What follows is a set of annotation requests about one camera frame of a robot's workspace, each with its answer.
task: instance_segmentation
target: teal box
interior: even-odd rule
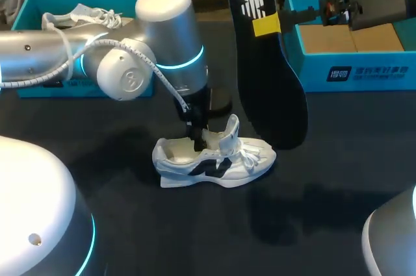
[[[318,3],[285,0],[285,8],[318,9]],[[321,23],[319,18],[306,24]],[[283,35],[283,41],[288,61],[307,92],[416,90],[416,52],[308,54],[298,25]]]
[[[103,8],[122,13],[122,17],[135,18],[137,0],[25,0],[12,30],[40,30],[42,14],[63,15],[71,12],[78,3],[92,8]],[[18,90],[20,97],[107,97],[88,79],[58,82],[56,85],[37,86]],[[153,82],[141,97],[153,95]]]

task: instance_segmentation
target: cardboard box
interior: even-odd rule
[[[319,8],[319,0],[286,0],[288,10]],[[403,51],[392,25],[350,32],[296,25],[283,35],[287,58],[307,92],[416,90],[416,52]]]
[[[404,51],[392,24],[351,32],[357,52]]]
[[[16,19],[12,30],[39,30],[42,24],[42,15],[50,12],[56,15],[67,14],[78,3],[86,6],[113,9],[116,13],[122,13],[123,17],[135,18],[135,6],[137,0],[25,0],[22,9]],[[80,67],[80,60],[75,61],[75,67]],[[45,84],[33,88],[18,90],[20,97],[107,97],[101,89],[91,80],[70,80]],[[140,97],[153,95],[153,82]]]
[[[301,25],[300,36],[306,53],[356,52],[348,25]]]

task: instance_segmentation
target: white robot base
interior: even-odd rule
[[[374,211],[363,234],[364,259],[371,276],[416,275],[416,188]]]
[[[0,276],[103,276],[94,217],[66,166],[0,137]]]

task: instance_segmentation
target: white sneaker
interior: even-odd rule
[[[276,153],[263,140],[239,138],[239,119],[230,115],[224,132],[203,131],[207,149],[197,153],[190,138],[157,141],[152,159],[161,175],[161,187],[214,182],[241,186],[260,177],[273,165]]]
[[[42,29],[47,29],[47,24],[52,23],[56,28],[71,28],[86,23],[95,23],[106,26],[110,29],[117,29],[126,25],[132,18],[121,18],[120,14],[115,14],[113,10],[102,8],[90,8],[78,4],[70,13],[65,15],[53,15],[45,13],[42,16]]]

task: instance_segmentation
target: black insole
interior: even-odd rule
[[[239,95],[247,118],[273,147],[295,148],[307,134],[304,89],[282,53],[280,33],[256,37],[252,23],[275,14],[275,0],[229,0],[229,6],[237,44]]]

